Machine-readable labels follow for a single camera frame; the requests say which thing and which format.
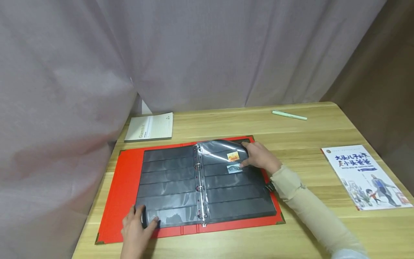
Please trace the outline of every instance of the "white notebook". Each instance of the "white notebook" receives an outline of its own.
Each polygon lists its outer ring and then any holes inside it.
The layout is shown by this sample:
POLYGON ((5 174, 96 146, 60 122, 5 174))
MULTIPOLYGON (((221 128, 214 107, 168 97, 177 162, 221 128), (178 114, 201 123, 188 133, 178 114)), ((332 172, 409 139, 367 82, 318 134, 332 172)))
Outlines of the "white notebook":
POLYGON ((133 117, 125 142, 170 139, 173 136, 173 113, 133 117))
POLYGON ((322 148, 360 211, 412 207, 363 145, 322 148))

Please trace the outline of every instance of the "wall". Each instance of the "wall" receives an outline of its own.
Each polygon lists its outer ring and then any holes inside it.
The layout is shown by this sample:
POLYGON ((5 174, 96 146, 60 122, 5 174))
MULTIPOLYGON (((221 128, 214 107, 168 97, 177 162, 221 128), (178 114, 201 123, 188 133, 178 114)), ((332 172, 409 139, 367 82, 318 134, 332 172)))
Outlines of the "wall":
POLYGON ((388 1, 322 101, 336 102, 414 194, 414 1, 388 1))

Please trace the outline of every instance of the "book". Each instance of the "book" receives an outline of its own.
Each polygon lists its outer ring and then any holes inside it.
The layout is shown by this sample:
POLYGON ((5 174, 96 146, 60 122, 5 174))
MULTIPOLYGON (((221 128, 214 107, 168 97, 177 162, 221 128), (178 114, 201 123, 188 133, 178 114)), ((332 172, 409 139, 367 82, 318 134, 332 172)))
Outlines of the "book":
POLYGON ((121 151, 96 244, 121 242, 122 218, 144 204, 153 238, 285 223, 265 170, 240 168, 252 136, 121 151))
POLYGON ((171 139, 173 113, 131 118, 125 142, 171 139))
POLYGON ((322 148, 360 211, 412 207, 363 145, 322 148))

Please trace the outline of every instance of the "hand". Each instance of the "hand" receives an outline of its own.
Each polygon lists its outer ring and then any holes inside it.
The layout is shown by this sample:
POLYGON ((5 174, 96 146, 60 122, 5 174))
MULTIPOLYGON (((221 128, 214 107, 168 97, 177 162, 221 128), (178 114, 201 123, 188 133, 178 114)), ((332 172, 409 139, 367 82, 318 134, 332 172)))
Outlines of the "hand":
POLYGON ((144 205, 132 206, 129 213, 122 220, 124 226, 121 230, 124 238, 121 259, 139 259, 147 248, 148 241, 158 225, 158 217, 155 217, 146 229, 142 228, 141 215, 144 205))
POLYGON ((277 157, 275 157, 260 142, 242 142, 241 144, 243 145, 243 147, 247 149, 249 153, 249 158, 244 160, 240 164, 240 167, 254 165, 255 167, 264 168, 269 173, 274 174, 282 166, 282 162, 280 162, 280 160, 277 159, 277 157))

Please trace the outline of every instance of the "green pen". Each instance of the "green pen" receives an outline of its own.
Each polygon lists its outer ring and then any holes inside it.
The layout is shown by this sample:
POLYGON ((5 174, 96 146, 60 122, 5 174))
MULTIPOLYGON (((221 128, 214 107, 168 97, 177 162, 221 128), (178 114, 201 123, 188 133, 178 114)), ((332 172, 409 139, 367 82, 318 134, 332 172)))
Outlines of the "green pen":
POLYGON ((287 112, 284 112, 284 111, 273 110, 272 114, 276 114, 276 115, 280 115, 280 116, 284 116, 284 117, 289 117, 289 118, 294 118, 294 119, 299 119, 299 120, 303 120, 303 121, 308 120, 308 118, 306 118, 306 117, 290 114, 290 113, 287 113, 287 112))

